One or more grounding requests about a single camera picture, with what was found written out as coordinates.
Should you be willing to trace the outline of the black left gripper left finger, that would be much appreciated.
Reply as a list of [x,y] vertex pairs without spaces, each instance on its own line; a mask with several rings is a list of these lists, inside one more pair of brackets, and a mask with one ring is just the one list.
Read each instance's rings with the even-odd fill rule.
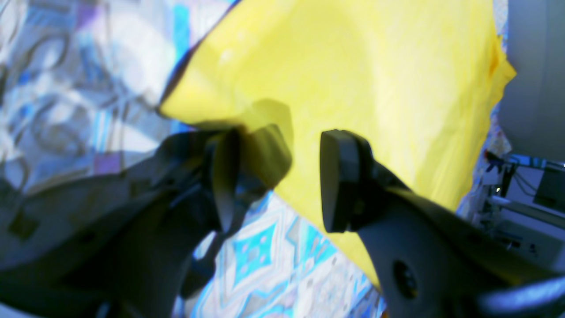
[[169,318],[210,280],[192,270],[208,234],[228,234],[241,139],[184,132],[113,174],[33,194],[1,177],[1,302],[45,318]]

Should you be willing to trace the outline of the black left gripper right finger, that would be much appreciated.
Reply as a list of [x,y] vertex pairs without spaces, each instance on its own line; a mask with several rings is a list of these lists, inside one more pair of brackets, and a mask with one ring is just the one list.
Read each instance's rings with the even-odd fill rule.
[[564,276],[505,250],[378,163],[346,130],[320,137],[327,233],[358,234],[391,318],[558,318]]

